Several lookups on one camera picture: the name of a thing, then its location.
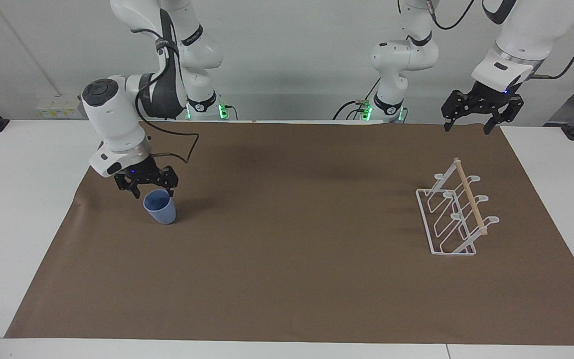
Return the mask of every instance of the wooden dowel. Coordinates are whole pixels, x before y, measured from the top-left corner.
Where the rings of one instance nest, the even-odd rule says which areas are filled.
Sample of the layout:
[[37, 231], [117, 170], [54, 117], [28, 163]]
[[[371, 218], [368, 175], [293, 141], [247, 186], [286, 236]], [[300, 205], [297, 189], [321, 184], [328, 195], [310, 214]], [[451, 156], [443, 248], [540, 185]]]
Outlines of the wooden dowel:
[[464, 173], [464, 169], [462, 168], [462, 163], [458, 157], [455, 157], [455, 166], [457, 168], [457, 173], [460, 175], [460, 180], [462, 180], [462, 184], [464, 186], [464, 192], [466, 193], [466, 197], [469, 198], [469, 203], [471, 204], [471, 209], [473, 211], [473, 215], [475, 216], [475, 221], [478, 222], [478, 227], [480, 227], [480, 232], [482, 236], [486, 236], [488, 234], [487, 227], [484, 225], [484, 220], [480, 214], [480, 210], [478, 209], [478, 204], [475, 202], [475, 197], [473, 192], [471, 191], [471, 186], [469, 186], [469, 181], [466, 179], [466, 174]]

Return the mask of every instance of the brown tablecloth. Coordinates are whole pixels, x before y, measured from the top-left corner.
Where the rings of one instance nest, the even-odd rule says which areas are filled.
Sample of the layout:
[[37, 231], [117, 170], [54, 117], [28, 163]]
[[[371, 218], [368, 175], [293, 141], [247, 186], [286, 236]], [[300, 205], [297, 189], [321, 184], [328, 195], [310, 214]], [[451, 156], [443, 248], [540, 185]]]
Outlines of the brown tablecloth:
[[[201, 134], [159, 160], [177, 221], [88, 171], [6, 337], [574, 345], [574, 258], [501, 130], [165, 126]], [[453, 157], [501, 218], [473, 257], [431, 255], [415, 198]]]

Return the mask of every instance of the white drying rack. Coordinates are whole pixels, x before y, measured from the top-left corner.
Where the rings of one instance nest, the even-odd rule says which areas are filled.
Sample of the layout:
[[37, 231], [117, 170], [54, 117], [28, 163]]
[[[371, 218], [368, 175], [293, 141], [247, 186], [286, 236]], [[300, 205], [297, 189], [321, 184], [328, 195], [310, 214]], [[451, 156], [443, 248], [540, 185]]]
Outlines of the white drying rack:
[[[460, 185], [453, 190], [442, 188], [455, 171], [460, 176]], [[434, 177], [436, 182], [433, 188], [421, 188], [415, 191], [431, 253], [438, 255], [476, 254], [474, 245], [476, 239], [480, 236], [486, 236], [489, 225], [499, 222], [499, 218], [496, 216], [488, 216], [483, 219], [480, 214], [478, 204], [487, 202], [488, 196], [473, 195], [471, 191], [471, 184], [480, 181], [480, 177], [467, 177], [458, 158], [453, 161], [446, 173], [438, 173]], [[432, 228], [429, 228], [428, 214], [434, 220]], [[475, 227], [469, 229], [467, 220], [471, 214], [475, 219]], [[446, 247], [455, 247], [455, 249], [449, 250]]]

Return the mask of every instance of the plastic cup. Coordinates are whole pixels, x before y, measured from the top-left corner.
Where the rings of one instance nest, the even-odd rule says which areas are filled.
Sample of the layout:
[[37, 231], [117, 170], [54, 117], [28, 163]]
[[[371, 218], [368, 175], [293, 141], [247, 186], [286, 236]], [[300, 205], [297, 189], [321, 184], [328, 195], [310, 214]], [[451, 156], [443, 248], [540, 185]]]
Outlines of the plastic cup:
[[161, 224], [173, 223], [176, 219], [176, 207], [166, 190], [153, 190], [143, 199], [143, 207]]

